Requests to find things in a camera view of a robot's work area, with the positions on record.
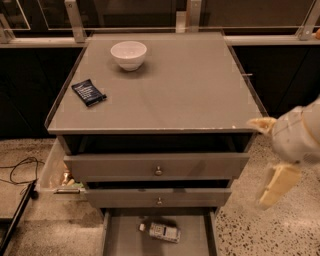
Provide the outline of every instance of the drawer knob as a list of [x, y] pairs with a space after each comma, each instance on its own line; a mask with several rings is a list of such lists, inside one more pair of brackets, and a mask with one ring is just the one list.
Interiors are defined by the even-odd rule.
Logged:
[[157, 166], [157, 170], [155, 171], [154, 174], [155, 174], [156, 176], [161, 176], [161, 175], [163, 174], [160, 166]]
[[158, 205], [158, 206], [161, 206], [161, 205], [162, 205], [162, 198], [161, 198], [161, 197], [158, 198], [157, 205]]

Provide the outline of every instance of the terrazzo floor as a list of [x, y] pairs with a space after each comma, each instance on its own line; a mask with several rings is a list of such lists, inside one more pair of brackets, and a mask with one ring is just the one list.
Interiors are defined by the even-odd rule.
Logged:
[[[45, 162], [53, 143], [53, 139], [0, 141], [0, 165], [15, 165], [26, 157]], [[267, 168], [280, 160], [262, 135], [249, 153], [247, 166], [216, 218], [220, 255], [320, 256], [320, 167], [302, 168], [298, 185], [262, 211], [255, 205], [255, 195]], [[8, 179], [9, 173], [0, 169], [0, 179]], [[13, 176], [15, 180], [33, 177], [32, 164], [18, 168]], [[0, 217], [10, 217], [23, 186], [0, 184]], [[5, 255], [99, 255], [102, 230], [101, 216], [85, 199], [65, 201], [40, 193], [37, 200], [29, 201]]]

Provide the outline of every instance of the bowl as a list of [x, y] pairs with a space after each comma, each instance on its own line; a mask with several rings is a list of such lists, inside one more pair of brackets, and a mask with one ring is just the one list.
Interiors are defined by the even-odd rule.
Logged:
[[143, 63], [147, 47], [140, 42], [125, 41], [114, 45], [110, 52], [120, 67], [127, 71], [134, 71]]

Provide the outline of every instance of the electrical cord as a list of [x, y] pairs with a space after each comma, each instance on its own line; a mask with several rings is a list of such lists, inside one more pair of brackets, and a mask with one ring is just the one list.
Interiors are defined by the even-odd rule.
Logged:
[[[13, 180], [13, 175], [14, 175], [14, 171], [21, 165], [24, 164], [31, 164], [31, 163], [36, 163], [36, 167], [35, 167], [35, 179], [34, 180], [30, 180], [30, 181], [14, 181]], [[0, 169], [12, 169], [10, 172], [10, 180], [4, 180], [4, 179], [0, 179], [0, 181], [5, 182], [5, 183], [9, 183], [12, 185], [26, 185], [26, 184], [30, 184], [36, 180], [38, 180], [38, 166], [39, 163], [44, 164], [44, 162], [39, 161], [37, 158], [35, 157], [27, 157], [24, 160], [20, 161], [18, 164], [13, 165], [13, 166], [0, 166]]]

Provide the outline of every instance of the gray tabletop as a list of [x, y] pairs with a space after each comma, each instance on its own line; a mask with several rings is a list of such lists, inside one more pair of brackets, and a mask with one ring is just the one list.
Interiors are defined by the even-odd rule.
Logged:
[[[144, 43], [147, 57], [123, 71], [110, 49]], [[107, 100], [86, 107], [71, 85], [91, 79]], [[251, 131], [257, 104], [220, 33], [96, 34], [77, 68], [48, 131], [121, 134]]]

